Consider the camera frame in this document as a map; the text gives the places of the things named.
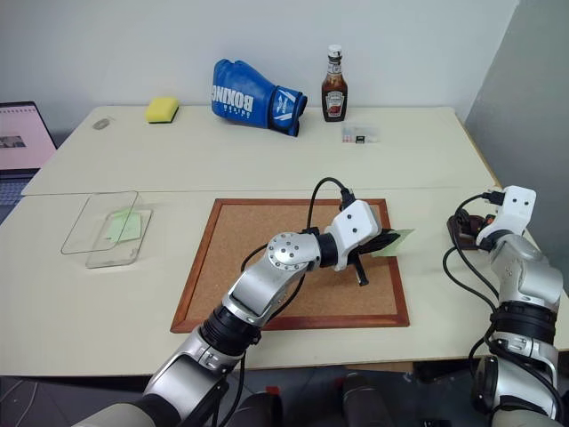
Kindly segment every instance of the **black wire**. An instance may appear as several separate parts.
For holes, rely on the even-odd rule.
[[[301,290],[303,283],[304,283],[304,275],[302,275],[301,279],[299,280],[298,285],[294,289],[294,292],[291,294],[291,296],[289,296],[288,299],[283,303],[283,305],[281,305],[273,314],[270,315],[270,318],[268,318],[268,321],[271,321],[273,318],[275,318],[276,316],[281,314],[286,309],[286,307],[288,307],[288,305],[291,302],[293,302],[293,299],[296,298],[296,295]]]
[[[324,184],[325,182],[333,182],[338,187],[340,187],[340,189],[346,189],[346,187],[344,187],[344,184],[342,184],[340,181],[338,181],[337,179],[335,179],[331,176],[327,176],[318,182],[318,184],[314,188],[314,191],[312,191],[312,197],[310,198],[309,216],[306,220],[306,228],[307,229],[310,228],[310,223],[312,222],[312,209],[314,209],[314,202],[317,198],[317,192],[320,189],[320,187],[322,187],[322,184]]]
[[[459,207],[456,208],[456,211],[454,212],[454,217],[453,217],[453,221],[456,222],[457,218],[459,217],[460,211],[461,209],[467,205],[468,203],[472,202],[473,200],[477,200],[478,198],[485,198],[485,196],[483,194],[477,194],[473,197],[467,198],[465,201],[463,201]],[[462,260],[464,261],[464,263],[469,267],[469,269],[480,279],[482,280],[482,283],[484,283],[488,289],[490,289],[492,291],[492,293],[494,294],[494,296],[496,298],[499,298],[498,296],[498,291],[496,290],[496,288],[492,285],[492,283],[490,283],[488,281],[487,278],[485,278],[480,271],[477,270],[477,268],[472,265],[472,263],[469,261],[469,259],[466,257],[466,255],[462,252],[462,248],[460,245],[460,242],[458,241],[458,238],[456,237],[456,235],[454,234],[454,227],[452,227],[453,232],[451,233],[451,239],[453,241],[454,246],[456,247],[456,251],[459,253],[459,255],[461,256]]]
[[[509,352],[504,350],[502,347],[500,347],[500,345],[496,344],[495,342],[491,342],[490,341],[490,335],[492,335],[493,330],[494,330],[494,325],[492,324],[484,336],[484,341],[485,341],[486,345],[488,346],[488,348],[490,349],[490,351],[493,354],[495,354],[496,356],[498,356],[502,359],[505,359],[508,362],[513,363],[517,367],[520,367],[521,369],[525,370],[529,375],[531,375],[533,378],[535,378],[541,384],[543,384],[543,386],[546,389],[548,389],[549,393],[551,393],[551,396],[555,400],[555,406],[557,409],[556,420],[558,422],[560,422],[562,425],[565,425],[565,404],[563,403],[563,400],[561,399],[561,395],[556,390],[556,388],[553,386],[553,384],[550,383],[547,380],[547,378],[542,376],[533,367],[530,367],[530,366],[524,364],[524,362],[522,362],[517,357],[513,356],[512,354],[510,354]]]
[[[212,416],[212,427],[217,427],[217,418],[220,416],[220,405],[215,408],[215,412]]]
[[[471,294],[476,295],[478,298],[483,300],[486,304],[488,304],[488,306],[492,310],[492,313],[494,313],[496,311],[496,306],[493,304],[493,302],[486,295],[479,293],[476,289],[473,289],[470,286],[464,285],[462,282],[460,282],[459,279],[457,279],[455,276],[453,276],[451,271],[448,270],[448,266],[446,265],[448,257],[455,250],[456,250],[456,246],[453,246],[448,251],[446,251],[445,255],[443,256],[443,270],[445,271],[446,275],[449,277],[449,279],[451,279],[455,284],[460,286],[462,289],[470,292]]]
[[[243,357],[241,358],[241,365],[239,366],[239,384],[237,385],[237,395],[235,396],[235,400],[233,400],[233,405],[231,405],[231,409],[223,418],[223,421],[220,423],[220,427],[225,427],[225,425],[229,422],[229,419],[235,413],[237,406],[239,405],[239,400],[241,400],[241,395],[243,394],[243,386],[245,380],[245,355],[247,353],[243,353]]]
[[[259,246],[257,249],[255,249],[254,251],[252,251],[250,254],[248,254],[245,257],[243,262],[241,262],[241,272],[242,273],[245,271],[245,267],[247,266],[247,263],[251,260],[251,258],[253,258],[256,254],[258,254],[260,251],[262,251],[266,247],[267,247],[267,243],[265,245]]]
[[[318,182],[318,184],[316,185],[316,187],[314,188],[314,191],[312,192],[312,197],[310,198],[310,205],[309,205],[309,214],[308,214],[308,218],[307,218],[307,229],[310,228],[310,223],[312,222],[312,210],[314,209],[314,203],[317,197],[317,192],[320,189],[320,187],[325,183],[325,182],[333,182],[335,183],[338,187],[340,187],[340,189],[346,189],[346,187],[344,187],[344,185],[338,181],[336,178],[332,178],[332,177],[326,177],[323,178],[322,180],[320,180]],[[247,266],[247,263],[256,255],[258,254],[260,251],[262,251],[263,249],[265,249],[267,247],[267,244],[263,245],[263,246],[259,246],[257,249],[255,249],[254,251],[252,251],[250,254],[248,254],[245,259],[243,260],[243,262],[241,263],[241,272],[243,272],[245,270],[245,267]],[[302,284],[304,283],[304,275],[302,275],[301,279],[299,280],[298,285],[296,286],[296,288],[294,289],[294,292],[291,294],[291,296],[283,303],[283,305],[281,305],[273,314],[271,314],[270,318],[268,319],[269,321],[272,320],[273,318],[275,318],[276,316],[278,316],[280,313],[282,313],[286,307],[289,306],[289,304],[293,301],[293,299],[296,297],[296,295],[299,293],[299,291],[302,288]],[[229,410],[229,412],[227,413],[227,415],[225,415],[225,418],[223,418],[223,421],[221,421],[219,427],[225,427],[225,425],[229,422],[229,419],[231,418],[231,416],[235,413],[237,406],[239,405],[239,400],[241,399],[241,395],[243,393],[243,386],[244,386],[244,373],[245,373],[245,354],[243,353],[243,357],[241,358],[241,366],[240,366],[240,370],[239,370],[239,384],[237,385],[237,395],[235,397],[235,400],[233,401],[233,405],[231,406],[231,409]],[[216,423],[217,423],[217,413],[219,412],[219,406],[217,407],[216,412],[213,414],[214,418],[213,421],[215,422],[212,427],[217,427]]]
[[[480,338],[478,341],[476,341],[476,343],[470,349],[469,369],[470,369],[470,375],[472,375],[472,378],[474,378],[474,375],[477,371],[477,367],[474,366],[474,353],[477,352],[478,348],[482,345],[483,342],[484,342],[484,338]]]

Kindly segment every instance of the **white table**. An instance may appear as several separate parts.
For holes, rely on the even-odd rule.
[[[465,358],[486,330],[489,312],[442,271],[441,258],[450,246],[445,219],[463,199],[484,189],[359,190],[358,197],[387,199],[394,228],[416,229],[398,256],[411,325],[263,332],[260,344],[248,351],[248,367]],[[325,190],[320,197],[336,195]],[[0,375],[154,372],[185,338],[169,328],[213,200],[274,196],[272,191],[143,193],[154,213],[138,261],[98,270],[85,268],[84,255],[60,253],[87,195],[24,197],[0,227]],[[306,198],[309,191],[278,196]],[[489,205],[469,209],[486,214]],[[493,277],[483,255],[473,259]],[[483,288],[458,258],[450,267],[467,284]],[[569,348],[568,309],[563,294],[559,349]]]
[[[293,138],[233,125],[209,107],[181,107],[150,125],[144,107],[95,109],[24,190],[25,195],[97,191],[312,189],[333,175],[356,189],[495,184],[450,108],[348,110],[376,125],[380,142],[341,143],[342,123],[306,109]],[[92,125],[108,117],[110,125]]]

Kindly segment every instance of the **ketchup label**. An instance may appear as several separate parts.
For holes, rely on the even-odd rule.
[[[344,105],[344,94],[340,91],[330,91],[326,94],[326,112],[328,117],[339,117]]]

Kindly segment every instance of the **ketchup bottle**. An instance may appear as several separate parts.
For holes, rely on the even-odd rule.
[[[322,83],[322,112],[326,122],[341,122],[346,116],[348,84],[341,74],[341,46],[328,46],[328,74]]]

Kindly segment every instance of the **gray wall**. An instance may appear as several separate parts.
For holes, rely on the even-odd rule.
[[[537,191],[530,231],[568,289],[568,1],[520,2],[466,126],[502,185]]]

